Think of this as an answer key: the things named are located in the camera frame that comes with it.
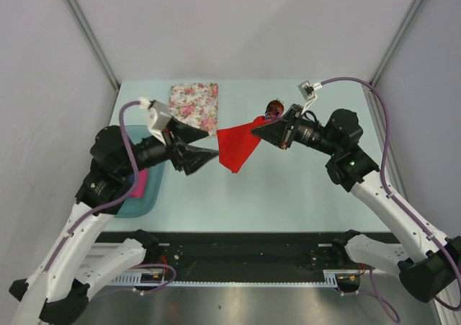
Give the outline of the blue handled spoon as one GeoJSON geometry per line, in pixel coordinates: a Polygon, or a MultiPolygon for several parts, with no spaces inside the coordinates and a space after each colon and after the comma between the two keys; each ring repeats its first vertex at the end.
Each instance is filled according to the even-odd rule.
{"type": "Polygon", "coordinates": [[[266,107],[265,119],[277,120],[282,116],[284,110],[285,108],[283,102],[281,102],[279,99],[274,99],[270,101],[266,107]]]}

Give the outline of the red paper napkin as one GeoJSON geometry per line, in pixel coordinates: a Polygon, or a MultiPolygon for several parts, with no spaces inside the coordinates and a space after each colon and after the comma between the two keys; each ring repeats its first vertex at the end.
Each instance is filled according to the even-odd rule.
{"type": "Polygon", "coordinates": [[[239,173],[261,141],[252,130],[265,123],[265,116],[258,116],[251,123],[217,130],[219,162],[232,173],[239,173]]]}

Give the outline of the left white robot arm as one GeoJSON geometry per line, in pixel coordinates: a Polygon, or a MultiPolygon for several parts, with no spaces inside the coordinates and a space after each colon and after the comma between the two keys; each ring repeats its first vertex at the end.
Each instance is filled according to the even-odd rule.
{"type": "Polygon", "coordinates": [[[126,270],[141,265],[170,268],[158,260],[158,239],[140,229],[98,262],[82,265],[100,233],[134,192],[141,170],[170,161],[176,170],[190,175],[218,155],[214,149],[193,146],[209,136],[205,130],[173,117],[153,128],[138,143],[130,140],[124,125],[97,133],[89,173],[60,236],[36,271],[15,280],[9,289],[19,301],[14,324],[73,324],[89,301],[126,270]]]}

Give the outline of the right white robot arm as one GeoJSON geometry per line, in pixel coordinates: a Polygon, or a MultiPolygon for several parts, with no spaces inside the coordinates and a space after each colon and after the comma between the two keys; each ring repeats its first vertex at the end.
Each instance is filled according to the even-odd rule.
{"type": "Polygon", "coordinates": [[[296,142],[330,157],[330,180],[363,202],[388,227],[397,244],[376,241],[349,230],[334,244],[332,259],[340,268],[355,262],[398,278],[423,303],[434,300],[460,278],[460,237],[453,239],[429,224],[382,175],[379,166],[360,147],[363,130],[357,114],[335,110],[326,125],[303,116],[294,104],[281,118],[252,134],[283,150],[296,142]]]}

